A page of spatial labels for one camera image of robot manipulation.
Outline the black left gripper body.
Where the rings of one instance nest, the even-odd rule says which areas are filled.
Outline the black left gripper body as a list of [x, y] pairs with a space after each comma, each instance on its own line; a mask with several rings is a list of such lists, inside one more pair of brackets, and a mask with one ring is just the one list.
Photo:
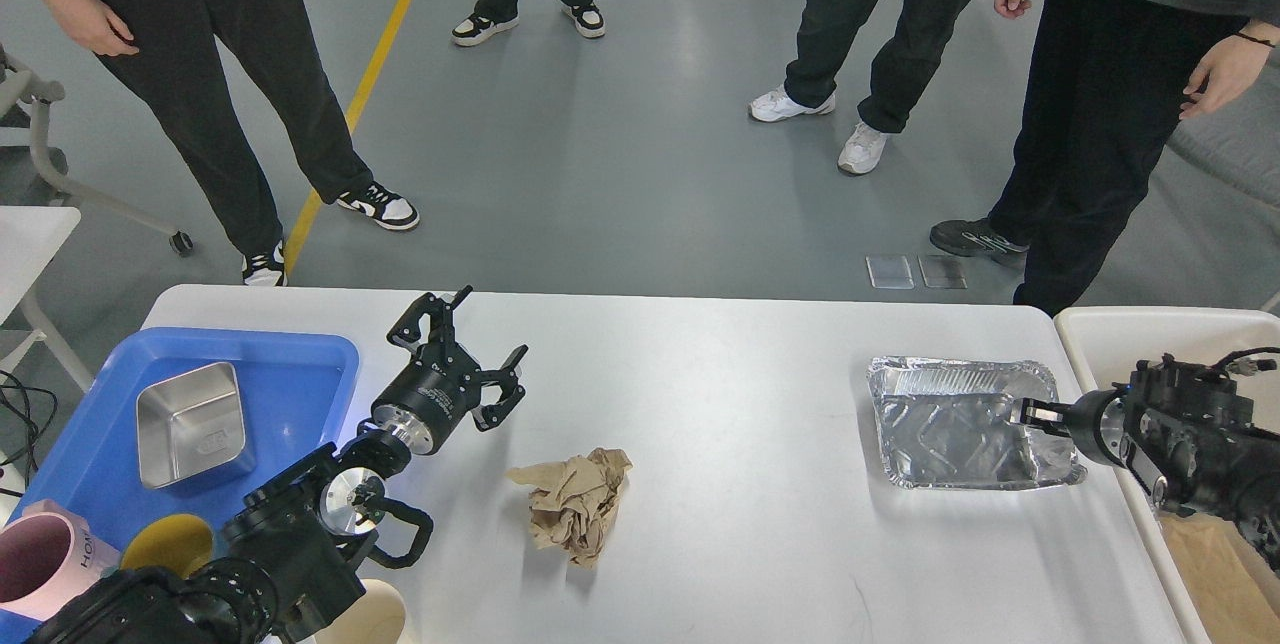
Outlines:
[[434, 455], [461, 421], [471, 419], [479, 431], [485, 429], [476, 412], [481, 403], [479, 373], [475, 364], [440, 367], [412, 362], [372, 402], [372, 421], [412, 455]]

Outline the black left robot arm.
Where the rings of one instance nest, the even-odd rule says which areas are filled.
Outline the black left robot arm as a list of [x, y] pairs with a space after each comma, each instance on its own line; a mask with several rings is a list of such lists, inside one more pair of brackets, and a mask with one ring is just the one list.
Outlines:
[[372, 402], [356, 438], [320, 446], [244, 495], [221, 529], [223, 556], [180, 576], [151, 565], [116, 568], [32, 631], [32, 643], [301, 641], [365, 593], [358, 566], [407, 568], [425, 552], [431, 517], [392, 499], [385, 483], [416, 455], [436, 453], [471, 416], [499, 426], [524, 398], [518, 344], [481, 369], [456, 339], [467, 297], [420, 296], [388, 332], [410, 361]]

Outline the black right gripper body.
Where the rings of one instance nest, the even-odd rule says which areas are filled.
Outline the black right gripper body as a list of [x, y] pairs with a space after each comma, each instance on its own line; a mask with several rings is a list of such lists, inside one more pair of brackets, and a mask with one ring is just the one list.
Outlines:
[[1075, 448], [1098, 465], [1126, 467], [1123, 461], [1125, 392], [1125, 389], [1089, 392], [1069, 405], [1062, 416], [1062, 425]]

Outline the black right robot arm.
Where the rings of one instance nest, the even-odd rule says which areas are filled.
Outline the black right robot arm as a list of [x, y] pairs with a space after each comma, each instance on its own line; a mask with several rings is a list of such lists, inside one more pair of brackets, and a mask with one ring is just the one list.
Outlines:
[[1276, 571], [1279, 438], [1254, 425], [1254, 402], [1233, 380], [1276, 369], [1275, 347], [1234, 351], [1211, 365], [1164, 353], [1138, 361], [1128, 382], [1071, 405], [1023, 398], [1010, 420], [1130, 471], [1157, 511], [1235, 524]]

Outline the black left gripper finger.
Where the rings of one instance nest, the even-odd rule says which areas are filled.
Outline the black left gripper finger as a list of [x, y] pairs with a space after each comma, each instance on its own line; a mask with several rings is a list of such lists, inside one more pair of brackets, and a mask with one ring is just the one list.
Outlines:
[[404, 370], [436, 365], [439, 370], [475, 370], [475, 358], [456, 341], [453, 312], [474, 291], [463, 287], [451, 300], [426, 292], [402, 312], [387, 341], [410, 352]]
[[509, 353], [507, 361], [498, 369], [477, 370], [466, 376], [468, 389], [480, 397], [480, 390], [485, 385], [497, 385], [500, 397], [490, 403], [477, 402], [471, 408], [475, 426], [479, 431], [486, 433], [499, 428], [504, 420], [515, 411], [515, 407], [525, 397], [525, 388], [518, 380], [518, 365], [529, 352], [527, 344], [517, 344]]

